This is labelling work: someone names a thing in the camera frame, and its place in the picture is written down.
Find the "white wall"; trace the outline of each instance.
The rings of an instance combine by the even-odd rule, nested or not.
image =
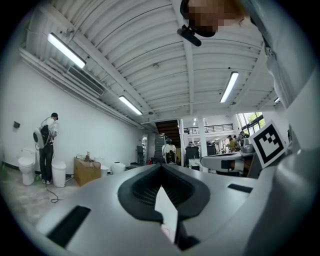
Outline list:
[[[33,131],[53,112],[59,115],[54,160],[65,162],[67,174],[73,173],[74,156],[87,151],[103,157],[107,166],[138,160],[142,130],[68,95],[19,59],[0,88],[0,138],[7,163],[17,166],[21,149],[35,149]],[[13,128],[14,121],[19,129]],[[39,153],[35,169],[40,170]]]
[[[263,114],[265,123],[268,123],[269,121],[273,120],[281,136],[283,137],[286,145],[288,145],[289,144],[289,139],[288,139],[289,123],[285,117],[285,108],[283,107],[281,102],[276,106],[275,111],[263,112],[262,114]]]

